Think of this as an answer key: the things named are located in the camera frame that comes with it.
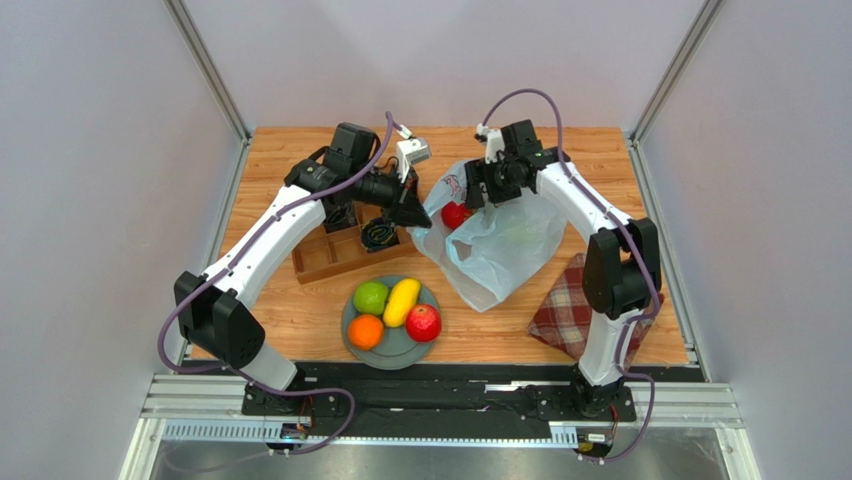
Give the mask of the fake orange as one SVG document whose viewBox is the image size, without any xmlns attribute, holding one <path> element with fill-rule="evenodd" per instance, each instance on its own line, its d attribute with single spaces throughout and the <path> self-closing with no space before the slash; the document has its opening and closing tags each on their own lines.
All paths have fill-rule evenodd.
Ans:
<svg viewBox="0 0 852 480">
<path fill-rule="evenodd" d="M 371 314 L 363 314 L 349 323 L 346 337 L 353 347 L 369 351 L 382 342 L 384 332 L 385 325 L 381 319 Z"/>
</svg>

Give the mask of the fake red pomegranate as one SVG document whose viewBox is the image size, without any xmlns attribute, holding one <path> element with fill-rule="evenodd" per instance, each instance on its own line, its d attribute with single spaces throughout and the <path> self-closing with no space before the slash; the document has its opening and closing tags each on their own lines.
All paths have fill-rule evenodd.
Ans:
<svg viewBox="0 0 852 480">
<path fill-rule="evenodd" d="M 441 334 L 442 327 L 440 312 L 429 304 L 415 305 L 408 313 L 405 321 L 407 335 L 420 343 L 434 341 Z"/>
</svg>

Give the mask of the fake red apple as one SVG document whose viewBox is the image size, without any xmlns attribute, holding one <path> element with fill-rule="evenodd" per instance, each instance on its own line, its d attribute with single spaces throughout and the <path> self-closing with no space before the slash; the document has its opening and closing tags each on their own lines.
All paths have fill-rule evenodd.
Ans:
<svg viewBox="0 0 852 480">
<path fill-rule="evenodd" d="M 463 203 L 448 202 L 441 208 L 440 217 L 445 227 L 455 230 L 463 225 L 475 213 Z"/>
</svg>

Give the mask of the light blue plastic bag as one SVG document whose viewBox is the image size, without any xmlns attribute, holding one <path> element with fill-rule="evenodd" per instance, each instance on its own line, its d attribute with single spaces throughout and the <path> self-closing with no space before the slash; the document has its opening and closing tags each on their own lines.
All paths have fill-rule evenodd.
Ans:
<svg viewBox="0 0 852 480">
<path fill-rule="evenodd" d="M 408 232 L 416 249 L 439 266 L 460 298 L 473 310 L 485 312 L 551 260 L 567 220 L 547 200 L 526 190 L 500 206 L 487 205 L 451 229 L 441 219 L 441 210 L 465 199 L 464 164 L 453 164 L 423 202 L 432 226 Z"/>
</svg>

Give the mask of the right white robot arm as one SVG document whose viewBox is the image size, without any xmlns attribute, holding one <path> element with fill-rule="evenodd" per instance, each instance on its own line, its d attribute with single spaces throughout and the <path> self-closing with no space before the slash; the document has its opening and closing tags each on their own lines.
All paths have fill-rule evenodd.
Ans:
<svg viewBox="0 0 852 480">
<path fill-rule="evenodd" d="M 484 155 L 465 165 L 468 208 L 505 203 L 530 192 L 557 208 L 585 242 L 582 287 L 593 314 L 579 371 L 591 387 L 619 382 L 635 323 L 660 309 L 657 226 L 606 200 L 560 145 L 543 146 L 529 120 L 502 128 L 480 123 L 474 137 Z"/>
</svg>

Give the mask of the fake yellow mango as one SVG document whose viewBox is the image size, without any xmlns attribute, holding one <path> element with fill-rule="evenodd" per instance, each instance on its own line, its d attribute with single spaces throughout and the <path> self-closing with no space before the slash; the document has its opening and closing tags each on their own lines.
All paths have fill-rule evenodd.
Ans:
<svg viewBox="0 0 852 480">
<path fill-rule="evenodd" d="M 404 278 L 390 291 L 388 302 L 382 315 L 388 328 L 401 327 L 408 313 L 418 303 L 421 283 L 414 278 Z"/>
</svg>

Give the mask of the fake green apple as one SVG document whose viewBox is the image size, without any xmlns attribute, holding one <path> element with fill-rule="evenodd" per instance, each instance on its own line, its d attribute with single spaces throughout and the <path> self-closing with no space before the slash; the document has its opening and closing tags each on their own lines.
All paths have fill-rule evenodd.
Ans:
<svg viewBox="0 0 852 480">
<path fill-rule="evenodd" d="M 370 280 L 356 288 L 352 302 L 359 313 L 380 317 L 385 310 L 388 296 L 389 288 L 384 283 Z"/>
</svg>

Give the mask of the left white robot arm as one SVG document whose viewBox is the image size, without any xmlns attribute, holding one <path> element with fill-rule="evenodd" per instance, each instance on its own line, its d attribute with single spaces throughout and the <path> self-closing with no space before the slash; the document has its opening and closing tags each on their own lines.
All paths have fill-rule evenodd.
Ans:
<svg viewBox="0 0 852 480">
<path fill-rule="evenodd" d="M 395 226 L 430 227 L 413 168 L 430 156 L 427 141 L 393 119 L 384 138 L 366 127 L 339 124 L 329 145 L 290 170 L 271 205 L 234 247 L 202 274 L 179 276 L 168 323 L 176 323 L 185 340 L 222 367 L 268 391 L 286 392 L 298 369 L 267 342 L 251 313 L 266 283 L 340 205 L 373 205 Z"/>
</svg>

